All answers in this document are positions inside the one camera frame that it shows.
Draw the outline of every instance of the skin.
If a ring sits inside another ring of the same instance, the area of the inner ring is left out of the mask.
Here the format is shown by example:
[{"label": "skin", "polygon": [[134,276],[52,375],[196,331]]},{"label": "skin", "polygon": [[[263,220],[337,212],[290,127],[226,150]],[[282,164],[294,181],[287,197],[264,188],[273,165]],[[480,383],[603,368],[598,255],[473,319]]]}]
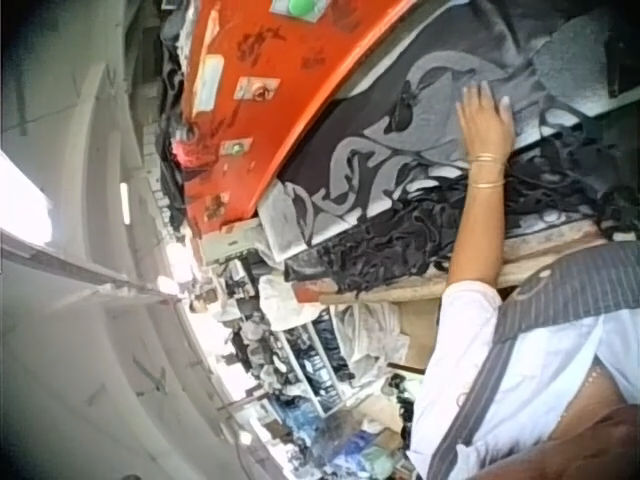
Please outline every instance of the skin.
[{"label": "skin", "polygon": [[[487,83],[467,87],[462,102],[456,106],[471,167],[447,283],[476,280],[495,287],[504,244],[501,182],[515,140],[513,116],[509,100],[503,98],[496,105]],[[476,161],[480,156],[492,160]],[[496,185],[477,186],[482,184]]]},{"label": "skin", "polygon": [[[476,280],[495,287],[504,247],[500,183],[515,140],[513,117],[508,100],[496,105],[486,83],[466,88],[457,111],[471,168],[447,283]],[[475,162],[478,158],[491,161]],[[638,405],[626,404],[606,369],[600,366],[598,372],[576,394],[547,441],[491,465],[474,480],[638,478]]]}]

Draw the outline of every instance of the wooden plank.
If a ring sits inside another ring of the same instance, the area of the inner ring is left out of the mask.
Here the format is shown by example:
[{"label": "wooden plank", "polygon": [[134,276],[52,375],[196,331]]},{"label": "wooden plank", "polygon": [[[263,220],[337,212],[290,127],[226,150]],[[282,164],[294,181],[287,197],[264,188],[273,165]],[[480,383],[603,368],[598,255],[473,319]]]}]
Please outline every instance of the wooden plank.
[{"label": "wooden plank", "polygon": [[[536,270],[575,250],[603,243],[593,222],[584,220],[505,242],[505,265],[498,279],[498,288],[519,285]],[[361,293],[337,294],[329,279],[293,285],[301,303],[315,301],[325,305],[355,302],[409,302],[438,298],[445,289],[446,275],[429,272],[423,277],[404,278],[393,285]]]}]

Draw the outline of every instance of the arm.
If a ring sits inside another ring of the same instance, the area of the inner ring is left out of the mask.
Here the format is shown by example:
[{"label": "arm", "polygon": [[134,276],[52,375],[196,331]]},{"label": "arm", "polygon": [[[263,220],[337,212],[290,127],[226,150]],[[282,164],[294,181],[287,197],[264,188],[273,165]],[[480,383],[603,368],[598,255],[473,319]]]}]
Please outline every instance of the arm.
[{"label": "arm", "polygon": [[509,101],[496,107],[488,84],[464,90],[458,118],[469,154],[469,184],[447,284],[495,287],[504,246],[504,170],[514,144]]}]

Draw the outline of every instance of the gold bangle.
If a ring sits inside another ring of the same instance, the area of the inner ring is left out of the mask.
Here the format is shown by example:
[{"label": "gold bangle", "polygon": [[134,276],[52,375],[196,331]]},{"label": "gold bangle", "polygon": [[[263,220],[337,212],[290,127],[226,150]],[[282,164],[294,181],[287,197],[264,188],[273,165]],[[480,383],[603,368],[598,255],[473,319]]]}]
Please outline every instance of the gold bangle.
[{"label": "gold bangle", "polygon": [[472,160],[471,162],[469,162],[470,165],[473,165],[474,163],[486,163],[486,164],[490,164],[490,165],[496,165],[498,167],[506,167],[506,163],[501,163],[498,162],[496,160],[490,160],[488,158],[476,158],[475,160]]},{"label": "gold bangle", "polygon": [[475,158],[485,158],[488,160],[498,160],[498,156],[493,153],[479,153]]},{"label": "gold bangle", "polygon": [[494,188],[494,187],[501,187],[502,185],[504,185],[504,180],[502,180],[501,182],[493,182],[493,183],[469,183],[469,185],[475,188]]}]

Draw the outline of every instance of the sticker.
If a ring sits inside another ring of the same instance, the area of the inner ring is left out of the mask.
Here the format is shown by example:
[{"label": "sticker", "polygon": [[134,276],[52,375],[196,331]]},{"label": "sticker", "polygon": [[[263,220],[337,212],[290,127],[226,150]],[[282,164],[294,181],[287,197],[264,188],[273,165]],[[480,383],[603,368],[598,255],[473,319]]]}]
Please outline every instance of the sticker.
[{"label": "sticker", "polygon": [[198,76],[193,86],[193,113],[210,112],[216,104],[218,88],[224,69],[224,57],[211,54],[200,62]]}]

